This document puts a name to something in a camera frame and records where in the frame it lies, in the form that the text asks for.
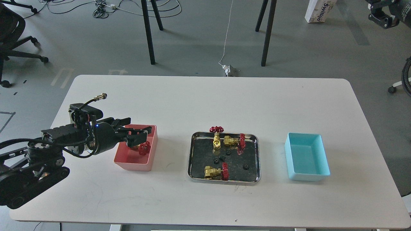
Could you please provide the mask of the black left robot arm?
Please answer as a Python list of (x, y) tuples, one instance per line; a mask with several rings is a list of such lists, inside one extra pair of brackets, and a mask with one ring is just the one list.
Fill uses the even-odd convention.
[(42, 130), (36, 139), (20, 138), (1, 142), (1, 148), (26, 142), (27, 146), (1, 154), (1, 205), (18, 209), (65, 179), (70, 169), (63, 153), (87, 159), (123, 143), (147, 152), (153, 126), (129, 128), (131, 119), (104, 118), (90, 103), (107, 98), (102, 93), (85, 103), (70, 104), (70, 123)]

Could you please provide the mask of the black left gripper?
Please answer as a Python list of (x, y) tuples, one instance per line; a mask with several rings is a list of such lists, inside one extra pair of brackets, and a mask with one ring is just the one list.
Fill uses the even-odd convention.
[(126, 145), (130, 148), (145, 143), (148, 139), (148, 134), (152, 132), (152, 127), (148, 126), (138, 130), (124, 127), (130, 123), (130, 117), (123, 119), (107, 117), (103, 121), (97, 122), (94, 127), (94, 136), (97, 139), (94, 151), (92, 151), (93, 155), (110, 150), (122, 141), (125, 141)]

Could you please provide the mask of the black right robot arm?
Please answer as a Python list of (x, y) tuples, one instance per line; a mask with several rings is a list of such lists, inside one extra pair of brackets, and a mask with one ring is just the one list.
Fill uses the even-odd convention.
[[(392, 28), (402, 22), (411, 27), (411, 1), (410, 0), (367, 0), (370, 14), (368, 19), (384, 29)], [(399, 82), (408, 96), (411, 95), (410, 77), (411, 58), (406, 59)]]

